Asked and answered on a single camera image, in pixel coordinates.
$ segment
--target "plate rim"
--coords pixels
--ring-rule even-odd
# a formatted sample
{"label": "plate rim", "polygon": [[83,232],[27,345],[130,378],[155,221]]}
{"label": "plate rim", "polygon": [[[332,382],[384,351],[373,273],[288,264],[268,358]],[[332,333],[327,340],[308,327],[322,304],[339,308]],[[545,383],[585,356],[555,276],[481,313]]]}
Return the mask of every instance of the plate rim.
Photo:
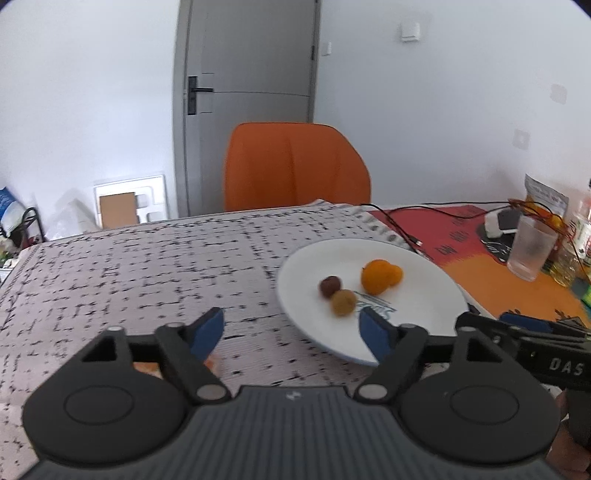
{"label": "plate rim", "polygon": [[[285,267],[285,264],[289,261],[289,259],[293,255],[295,255],[299,251],[303,250],[304,248],[311,247],[312,245],[320,244],[322,242],[334,242],[334,241],[339,241],[339,240],[363,240],[363,241],[368,241],[368,242],[377,242],[377,243],[380,243],[380,244],[386,244],[386,245],[391,245],[392,247],[400,248],[401,250],[404,250],[404,251],[408,252],[409,254],[412,254],[413,253],[410,250],[407,250],[404,247],[399,247],[398,245],[395,245],[395,244],[393,244],[391,242],[385,242],[385,241],[382,241],[382,240],[376,240],[376,239],[372,239],[372,238],[341,237],[341,238],[327,238],[325,240],[318,240],[317,242],[312,242],[310,244],[303,245],[302,247],[297,248],[292,253],[290,253],[289,256],[281,263],[281,267],[279,269],[279,272],[277,273],[277,282],[276,282],[276,285],[275,285],[275,295],[277,296],[277,300],[279,301],[279,305],[281,307],[281,310],[283,311],[283,313],[285,314],[285,316],[287,317],[287,319],[295,327],[295,329],[298,332],[300,332],[301,335],[304,336],[307,340],[309,340],[310,342],[312,342],[313,344],[315,344],[316,346],[318,346],[319,348],[321,348],[325,352],[330,353],[331,355],[334,355],[335,357],[340,358],[342,360],[345,360],[347,362],[355,363],[355,364],[358,364],[358,365],[366,365],[366,366],[369,366],[369,367],[376,367],[377,365],[379,365],[379,362],[377,360],[374,360],[373,362],[371,362],[371,361],[366,361],[366,360],[362,360],[362,359],[359,359],[359,358],[354,358],[354,357],[345,355],[344,353],[337,352],[337,351],[333,350],[332,348],[328,347],[327,345],[323,344],[322,342],[319,342],[318,340],[312,338],[306,332],[304,332],[304,330],[302,330],[302,328],[296,322],[294,322],[293,319],[291,318],[291,316],[287,313],[287,310],[285,308],[285,305],[284,305],[283,301],[281,300],[281,295],[279,294],[279,279],[281,277],[281,273],[283,272],[283,269]],[[458,283],[453,278],[451,278],[451,276],[449,276],[449,274],[444,269],[442,269],[439,265],[437,265],[434,262],[431,262],[430,260],[424,258],[422,255],[419,255],[419,254],[414,254],[414,255],[416,255],[419,258],[421,258],[421,260],[424,260],[425,262],[429,262],[430,264],[432,264],[435,267],[437,267],[439,270],[441,270],[454,283],[454,285],[456,286],[458,292],[462,296],[462,298],[464,300],[464,303],[466,304],[466,311],[468,312],[469,311],[468,301],[466,300],[466,297],[464,296],[464,294],[462,292],[462,289],[458,285]]]}

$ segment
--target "red placemat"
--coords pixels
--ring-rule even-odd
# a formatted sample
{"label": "red placemat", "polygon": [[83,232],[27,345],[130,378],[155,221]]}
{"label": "red placemat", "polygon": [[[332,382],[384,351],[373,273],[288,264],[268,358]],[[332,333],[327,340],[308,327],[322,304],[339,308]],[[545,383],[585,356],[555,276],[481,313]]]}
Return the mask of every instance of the red placemat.
{"label": "red placemat", "polygon": [[[484,211],[472,205],[439,209],[462,216]],[[371,213],[388,225],[382,213]],[[486,238],[483,216],[464,220],[428,209],[398,210],[391,216],[423,242],[420,249],[426,256],[495,317],[507,311],[546,320],[580,317],[591,326],[580,300],[549,275],[541,273],[535,281],[526,282],[507,269],[510,249]]]}

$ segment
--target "tablecloth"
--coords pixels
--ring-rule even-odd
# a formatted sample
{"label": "tablecloth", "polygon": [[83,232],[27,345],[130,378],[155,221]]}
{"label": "tablecloth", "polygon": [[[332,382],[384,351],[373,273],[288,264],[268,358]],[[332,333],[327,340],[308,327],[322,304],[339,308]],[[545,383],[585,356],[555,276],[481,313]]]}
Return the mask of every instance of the tablecloth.
{"label": "tablecloth", "polygon": [[274,291],[292,252],[332,238],[403,244],[359,209],[320,202],[32,247],[0,289],[0,478],[13,480],[35,461],[20,421],[25,399],[107,325],[149,333],[222,307],[226,329],[214,355],[233,392],[243,384],[354,387],[369,368],[315,347],[288,322]]}

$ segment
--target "white wall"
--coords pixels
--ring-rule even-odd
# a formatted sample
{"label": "white wall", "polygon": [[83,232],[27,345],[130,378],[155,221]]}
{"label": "white wall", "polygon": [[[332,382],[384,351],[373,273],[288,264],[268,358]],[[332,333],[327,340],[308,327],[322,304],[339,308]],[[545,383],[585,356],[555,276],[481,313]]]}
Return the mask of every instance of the white wall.
{"label": "white wall", "polygon": [[[496,200],[524,173],[591,177],[591,20],[569,0],[322,0],[314,120],[341,130],[382,204]],[[418,20],[423,41],[398,25]],[[551,85],[567,102],[550,99]],[[530,133],[528,150],[512,145]]]}
{"label": "white wall", "polygon": [[95,183],[164,173],[176,216],[178,0],[14,0],[0,11],[0,182],[48,222]]}

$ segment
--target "gray door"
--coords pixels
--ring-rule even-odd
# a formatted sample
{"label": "gray door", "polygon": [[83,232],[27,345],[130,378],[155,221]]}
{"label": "gray door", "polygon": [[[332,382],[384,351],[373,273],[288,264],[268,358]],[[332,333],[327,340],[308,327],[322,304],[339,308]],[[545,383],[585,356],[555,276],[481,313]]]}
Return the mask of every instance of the gray door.
{"label": "gray door", "polygon": [[194,0],[187,76],[197,76],[202,91],[185,121],[190,215],[223,210],[223,162],[234,127],[308,121],[316,6]]}

